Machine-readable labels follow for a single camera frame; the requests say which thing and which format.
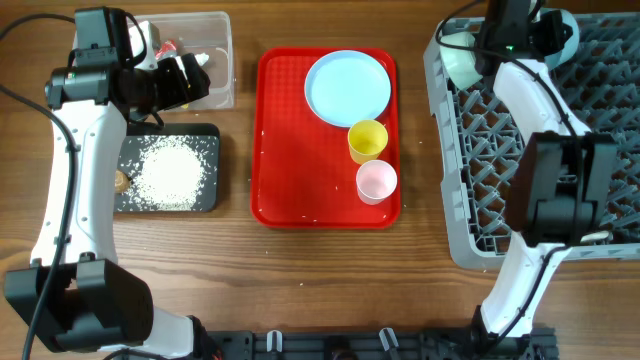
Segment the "light blue bowl with food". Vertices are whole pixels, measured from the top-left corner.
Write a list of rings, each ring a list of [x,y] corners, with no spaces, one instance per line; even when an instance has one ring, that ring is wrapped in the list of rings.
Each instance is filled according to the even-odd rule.
[[[559,12],[561,14],[563,29],[567,30],[567,35],[563,48],[545,57],[545,63],[550,70],[569,61],[576,54],[580,40],[580,30],[575,17],[564,9],[559,9]]]

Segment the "red snack wrapper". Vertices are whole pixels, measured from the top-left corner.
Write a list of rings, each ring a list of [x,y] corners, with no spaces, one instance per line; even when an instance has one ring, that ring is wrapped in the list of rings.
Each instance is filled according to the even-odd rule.
[[[169,39],[165,41],[159,50],[155,52],[155,58],[157,61],[161,61],[166,58],[174,58],[178,56],[178,47],[174,40]]]

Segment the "white paper napkin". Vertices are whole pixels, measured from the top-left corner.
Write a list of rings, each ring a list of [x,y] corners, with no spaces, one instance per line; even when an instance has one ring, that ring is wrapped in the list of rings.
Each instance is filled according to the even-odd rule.
[[[181,56],[175,56],[174,59],[175,59],[177,65],[178,65],[179,69],[184,74],[184,76],[187,76],[186,69],[185,69],[184,63],[182,61],[182,57]],[[203,67],[208,62],[209,56],[206,53],[200,53],[200,54],[196,54],[195,55],[195,59],[196,59],[196,62],[198,63],[198,65],[200,67]]]

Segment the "pile of white rice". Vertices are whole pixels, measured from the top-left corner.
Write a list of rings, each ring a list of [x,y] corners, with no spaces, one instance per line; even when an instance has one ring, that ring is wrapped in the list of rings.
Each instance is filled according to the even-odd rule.
[[[119,170],[131,179],[119,211],[200,210],[211,174],[215,140],[209,136],[144,135],[125,141]]]

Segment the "brown food scrap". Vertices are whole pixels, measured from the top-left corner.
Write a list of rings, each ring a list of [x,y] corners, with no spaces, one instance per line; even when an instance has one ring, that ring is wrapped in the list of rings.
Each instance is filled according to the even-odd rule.
[[[117,170],[115,174],[115,192],[125,193],[131,186],[131,179],[123,171]]]

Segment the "light blue plate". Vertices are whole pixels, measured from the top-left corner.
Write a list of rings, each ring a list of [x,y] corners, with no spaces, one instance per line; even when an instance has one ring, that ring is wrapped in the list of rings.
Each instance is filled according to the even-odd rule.
[[[389,104],[391,93],[391,79],[381,63],[355,50],[322,56],[304,81],[304,96],[311,111],[341,128],[377,119]]]

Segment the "yellow plastic cup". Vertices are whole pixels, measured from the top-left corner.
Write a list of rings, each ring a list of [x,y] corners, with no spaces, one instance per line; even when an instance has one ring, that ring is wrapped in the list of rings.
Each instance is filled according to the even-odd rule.
[[[347,139],[351,159],[364,164],[379,157],[388,144],[389,135],[379,121],[362,120],[349,129]]]

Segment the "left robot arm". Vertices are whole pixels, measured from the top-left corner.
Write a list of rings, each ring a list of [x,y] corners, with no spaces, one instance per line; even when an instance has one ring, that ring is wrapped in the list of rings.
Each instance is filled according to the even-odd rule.
[[[77,45],[52,72],[40,112],[53,125],[54,155],[43,226],[28,268],[10,271],[4,295],[35,341],[52,352],[104,351],[108,358],[219,359],[193,316],[154,306],[148,285],[119,266],[113,239],[114,181],[129,123],[207,96],[210,80],[187,54],[145,68],[138,23],[110,7],[71,17]]]

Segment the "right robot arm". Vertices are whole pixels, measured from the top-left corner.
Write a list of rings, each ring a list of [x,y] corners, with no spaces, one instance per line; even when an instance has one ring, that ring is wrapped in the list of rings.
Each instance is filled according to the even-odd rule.
[[[505,204],[511,240],[497,281],[474,319],[480,349],[528,343],[554,272],[596,232],[616,158],[614,141],[578,120],[554,87],[546,58],[577,32],[563,11],[529,1],[492,1],[476,38],[477,71],[509,110],[524,153]]]

